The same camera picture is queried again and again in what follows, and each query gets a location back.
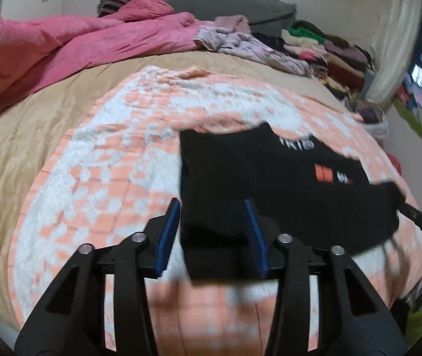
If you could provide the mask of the black sweater with orange cuffs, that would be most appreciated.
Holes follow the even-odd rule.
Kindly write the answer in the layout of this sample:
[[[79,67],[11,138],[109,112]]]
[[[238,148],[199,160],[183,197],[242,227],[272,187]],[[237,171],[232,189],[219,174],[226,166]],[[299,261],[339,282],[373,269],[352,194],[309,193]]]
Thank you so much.
[[[393,182],[373,184],[360,162],[313,136],[290,140],[269,124],[230,134],[180,133],[180,244],[193,280],[256,278],[263,234],[249,209],[319,249],[361,254],[391,238],[405,202]]]

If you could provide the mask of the striped dark pillow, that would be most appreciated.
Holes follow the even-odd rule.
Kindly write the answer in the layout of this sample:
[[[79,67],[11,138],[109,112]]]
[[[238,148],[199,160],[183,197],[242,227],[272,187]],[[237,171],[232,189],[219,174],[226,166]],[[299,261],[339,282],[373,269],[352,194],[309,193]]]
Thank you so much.
[[[100,18],[116,13],[130,1],[131,0],[106,0],[106,2],[98,8],[98,17]]]

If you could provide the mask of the white plastic bag of clothes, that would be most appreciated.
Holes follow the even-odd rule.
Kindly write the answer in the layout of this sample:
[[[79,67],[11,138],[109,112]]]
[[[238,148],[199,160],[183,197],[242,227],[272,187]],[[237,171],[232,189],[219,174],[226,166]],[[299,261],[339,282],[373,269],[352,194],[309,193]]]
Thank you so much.
[[[389,137],[389,124],[383,110],[377,106],[360,103],[357,112],[362,118],[362,126],[372,137],[377,140]]]

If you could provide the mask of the stack of folded clothes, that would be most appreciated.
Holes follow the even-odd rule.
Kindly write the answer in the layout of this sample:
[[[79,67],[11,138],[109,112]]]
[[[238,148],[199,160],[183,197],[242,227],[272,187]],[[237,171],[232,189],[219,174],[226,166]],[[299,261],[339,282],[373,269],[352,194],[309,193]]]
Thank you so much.
[[[313,74],[340,101],[362,100],[375,78],[369,52],[300,20],[282,29],[283,49],[308,63]]]

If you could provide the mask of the pink comforter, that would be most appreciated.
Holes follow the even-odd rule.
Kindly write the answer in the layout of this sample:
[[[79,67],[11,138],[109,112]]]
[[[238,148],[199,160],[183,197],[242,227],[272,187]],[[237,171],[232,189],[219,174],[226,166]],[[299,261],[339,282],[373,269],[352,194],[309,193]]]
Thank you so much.
[[[75,73],[133,57],[188,52],[201,21],[164,0],[131,0],[101,18],[0,17],[0,112]]]

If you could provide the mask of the cream curtain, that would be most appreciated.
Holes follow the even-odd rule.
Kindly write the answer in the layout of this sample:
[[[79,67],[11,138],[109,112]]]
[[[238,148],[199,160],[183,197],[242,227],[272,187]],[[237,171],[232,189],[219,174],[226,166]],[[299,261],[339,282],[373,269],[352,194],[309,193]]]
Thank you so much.
[[[422,0],[391,0],[375,43],[377,71],[366,99],[381,107],[390,104],[406,75],[422,21]]]

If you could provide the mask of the beige bed sheet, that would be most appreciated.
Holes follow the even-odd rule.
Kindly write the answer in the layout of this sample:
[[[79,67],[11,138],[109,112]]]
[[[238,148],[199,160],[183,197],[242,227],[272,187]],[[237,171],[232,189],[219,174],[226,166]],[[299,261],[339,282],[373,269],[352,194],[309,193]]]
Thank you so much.
[[[5,110],[0,114],[0,336],[8,344],[13,343],[19,325],[8,293],[7,257],[13,229],[33,180],[59,140],[81,124],[95,100],[149,65],[172,70],[196,65],[207,71],[249,76],[344,110],[315,80],[306,82],[258,63],[209,52],[154,55],[90,68]]]

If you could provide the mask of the peach white plaid blanket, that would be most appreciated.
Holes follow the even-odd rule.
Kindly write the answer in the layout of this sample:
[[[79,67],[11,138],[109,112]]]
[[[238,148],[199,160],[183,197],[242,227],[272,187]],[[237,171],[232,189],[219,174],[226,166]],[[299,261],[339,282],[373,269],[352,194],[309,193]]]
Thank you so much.
[[[80,245],[118,244],[167,210],[180,193],[184,129],[228,133],[267,122],[294,142],[313,135],[355,159],[371,183],[407,189],[375,139],[312,79],[282,74],[273,83],[197,66],[147,67],[93,101],[41,168],[20,211],[8,259],[20,324]],[[146,286],[162,355],[263,353],[274,281],[192,285],[175,244],[167,270]]]

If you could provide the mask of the lilac crumpled garment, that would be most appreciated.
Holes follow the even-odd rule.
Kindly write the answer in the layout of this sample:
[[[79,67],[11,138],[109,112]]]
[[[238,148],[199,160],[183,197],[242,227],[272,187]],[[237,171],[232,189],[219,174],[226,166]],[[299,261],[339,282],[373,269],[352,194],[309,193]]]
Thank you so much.
[[[296,76],[309,76],[308,63],[283,54],[256,39],[243,15],[217,16],[198,29],[194,42],[209,52],[236,56]]]

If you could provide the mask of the red plastic bag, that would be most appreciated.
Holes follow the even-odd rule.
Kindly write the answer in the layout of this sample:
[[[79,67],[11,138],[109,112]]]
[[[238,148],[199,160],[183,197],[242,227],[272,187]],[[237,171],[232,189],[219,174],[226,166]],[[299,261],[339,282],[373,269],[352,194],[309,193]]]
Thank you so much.
[[[394,155],[387,154],[387,156],[399,175],[402,175],[402,167],[399,160]]]

